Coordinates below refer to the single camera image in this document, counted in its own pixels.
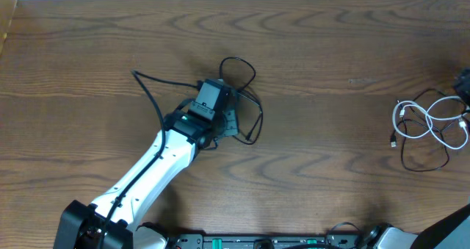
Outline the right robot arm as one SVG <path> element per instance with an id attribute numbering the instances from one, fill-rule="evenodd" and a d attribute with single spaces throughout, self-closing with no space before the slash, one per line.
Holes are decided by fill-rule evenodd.
<path id="1" fill-rule="evenodd" d="M 429 107 L 424 108 L 416 102 L 416 99 L 398 101 L 392 112 L 392 126 L 394 128 L 390 136 L 391 146 L 395 146 L 397 135 L 402 141 L 407 139 L 419 139 L 427 135 L 433 136 L 437 142 L 448 151 L 460 150 L 469 144 L 469 69 L 462 70 L 452 86 L 454 95 L 447 96 L 441 91 L 437 93 L 441 97 Z M 463 111 L 457 115 L 438 118 L 431 114 L 434 106 L 442 101 L 453 100 L 464 105 Z M 419 119 L 414 122 L 424 127 L 424 131 L 418 135 L 410 135 L 407 130 L 409 119 L 405 113 L 411 111 Z M 449 145 L 443 132 L 453 123 L 457 122 L 464 133 L 464 142 L 459 146 Z M 434 223 L 420 234 L 405 232 L 388 223 L 382 223 L 360 235 L 355 241 L 355 248 L 468 248 L 469 247 L 469 205 L 465 205 L 444 219 Z"/>

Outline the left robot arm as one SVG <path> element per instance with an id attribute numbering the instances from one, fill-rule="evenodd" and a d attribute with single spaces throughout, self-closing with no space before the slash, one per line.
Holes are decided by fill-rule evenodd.
<path id="1" fill-rule="evenodd" d="M 198 153 L 233 127 L 236 95 L 221 79 L 205 80 L 195 99 L 161 115 L 162 129 L 137 163 L 109 190 L 61 215 L 55 248 L 133 248 L 139 224 L 164 188 Z"/>

